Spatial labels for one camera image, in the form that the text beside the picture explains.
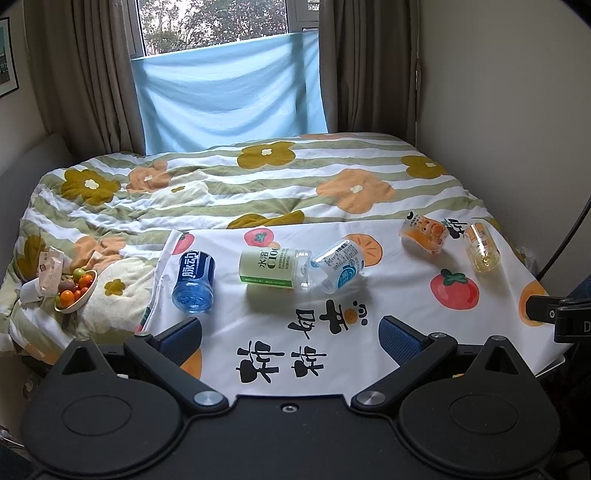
blue curtain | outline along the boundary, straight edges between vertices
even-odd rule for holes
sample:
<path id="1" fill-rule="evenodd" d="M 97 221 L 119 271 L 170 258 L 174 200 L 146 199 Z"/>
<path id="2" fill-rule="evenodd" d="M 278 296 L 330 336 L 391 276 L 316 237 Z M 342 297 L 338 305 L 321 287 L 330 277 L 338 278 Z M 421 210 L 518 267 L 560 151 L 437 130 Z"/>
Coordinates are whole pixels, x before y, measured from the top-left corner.
<path id="1" fill-rule="evenodd" d="M 147 154 L 326 132 L 318 32 L 132 60 Z"/>

clear plastic bottle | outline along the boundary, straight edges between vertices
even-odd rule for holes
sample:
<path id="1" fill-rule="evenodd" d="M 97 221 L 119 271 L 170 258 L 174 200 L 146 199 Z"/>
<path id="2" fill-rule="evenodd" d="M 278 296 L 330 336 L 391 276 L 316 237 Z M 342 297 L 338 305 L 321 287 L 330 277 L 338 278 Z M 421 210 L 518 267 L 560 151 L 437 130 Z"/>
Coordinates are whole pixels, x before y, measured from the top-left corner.
<path id="1" fill-rule="evenodd" d="M 325 293 L 331 294 L 357 277 L 364 267 L 365 257 L 361 247 L 343 238 L 310 261 L 310 279 Z"/>
<path id="2" fill-rule="evenodd" d="M 293 248 L 248 247 L 238 267 L 244 283 L 308 290 L 311 252 Z"/>
<path id="3" fill-rule="evenodd" d="M 470 225 L 464 232 L 466 252 L 479 273 L 494 270 L 501 260 L 501 254 L 488 229 L 482 223 Z"/>
<path id="4" fill-rule="evenodd" d="M 213 272 L 216 263 L 205 252 L 191 250 L 180 258 L 173 303 L 185 313 L 204 313 L 213 305 Z"/>

water bottle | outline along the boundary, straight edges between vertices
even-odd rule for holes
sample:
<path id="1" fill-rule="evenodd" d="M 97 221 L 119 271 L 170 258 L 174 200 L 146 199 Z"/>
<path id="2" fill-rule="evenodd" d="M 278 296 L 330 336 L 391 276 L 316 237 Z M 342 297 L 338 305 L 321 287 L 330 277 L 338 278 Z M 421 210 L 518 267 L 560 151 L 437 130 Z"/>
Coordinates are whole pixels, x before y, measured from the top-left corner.
<path id="1" fill-rule="evenodd" d="M 173 303 L 185 313 L 204 313 L 213 305 L 213 271 L 216 263 L 205 252 L 191 250 L 180 258 Z"/>
<path id="2" fill-rule="evenodd" d="M 238 274 L 244 283 L 308 290 L 310 255 L 293 248 L 248 247 L 240 255 Z"/>
<path id="3" fill-rule="evenodd" d="M 357 277 L 365 266 L 363 250 L 343 238 L 326 252 L 310 261 L 309 276 L 325 293 L 332 294 Z"/>

black clamp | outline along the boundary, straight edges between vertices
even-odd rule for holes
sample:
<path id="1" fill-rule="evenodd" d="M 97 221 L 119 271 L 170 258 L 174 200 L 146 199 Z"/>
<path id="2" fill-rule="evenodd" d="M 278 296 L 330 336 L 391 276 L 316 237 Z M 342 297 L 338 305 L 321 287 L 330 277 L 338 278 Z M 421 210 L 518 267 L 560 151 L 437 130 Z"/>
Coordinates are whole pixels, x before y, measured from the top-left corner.
<path id="1" fill-rule="evenodd" d="M 591 343 L 591 300 L 532 295 L 525 303 L 530 320 L 554 325 L 556 343 Z"/>

picture frame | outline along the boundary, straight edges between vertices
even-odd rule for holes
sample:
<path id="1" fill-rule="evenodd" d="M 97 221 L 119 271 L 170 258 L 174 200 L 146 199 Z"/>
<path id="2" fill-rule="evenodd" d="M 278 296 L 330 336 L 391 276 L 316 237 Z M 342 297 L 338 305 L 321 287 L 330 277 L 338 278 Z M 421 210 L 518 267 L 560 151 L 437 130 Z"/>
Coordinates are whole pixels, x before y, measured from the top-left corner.
<path id="1" fill-rule="evenodd" d="M 12 56 L 10 19 L 0 18 L 0 98 L 18 90 L 17 71 Z"/>

